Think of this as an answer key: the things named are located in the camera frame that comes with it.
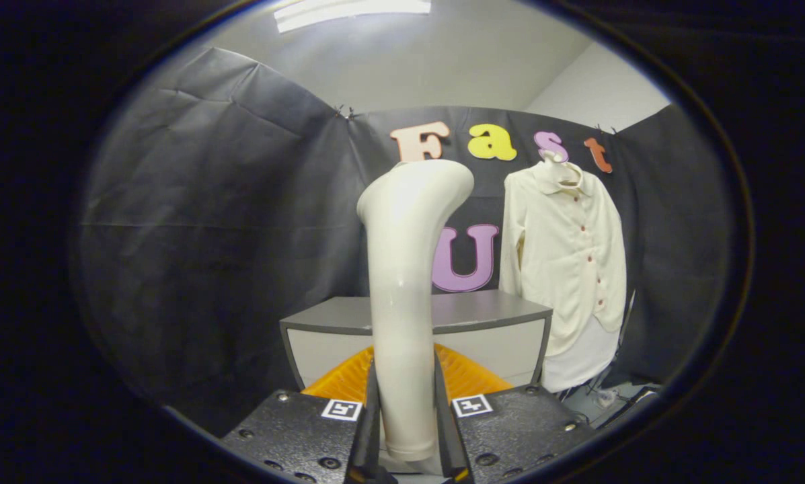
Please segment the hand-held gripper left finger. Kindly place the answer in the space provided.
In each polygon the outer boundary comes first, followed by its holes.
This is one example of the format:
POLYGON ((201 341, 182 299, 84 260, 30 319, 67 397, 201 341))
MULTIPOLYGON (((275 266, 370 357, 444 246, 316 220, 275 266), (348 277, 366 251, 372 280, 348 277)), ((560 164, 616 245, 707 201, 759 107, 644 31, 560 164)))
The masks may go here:
POLYGON ((224 447, 264 471, 308 483, 379 483, 380 403, 371 347, 303 392, 279 390, 224 447))

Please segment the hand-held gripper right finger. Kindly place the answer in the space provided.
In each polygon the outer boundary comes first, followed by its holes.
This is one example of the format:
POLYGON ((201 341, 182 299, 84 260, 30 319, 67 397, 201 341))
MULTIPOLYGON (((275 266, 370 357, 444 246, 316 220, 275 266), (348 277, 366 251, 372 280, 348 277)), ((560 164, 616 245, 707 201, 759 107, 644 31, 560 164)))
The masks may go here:
POLYGON ((507 483, 543 471, 595 429, 534 383, 515 388, 435 347, 439 456, 446 483, 507 483))

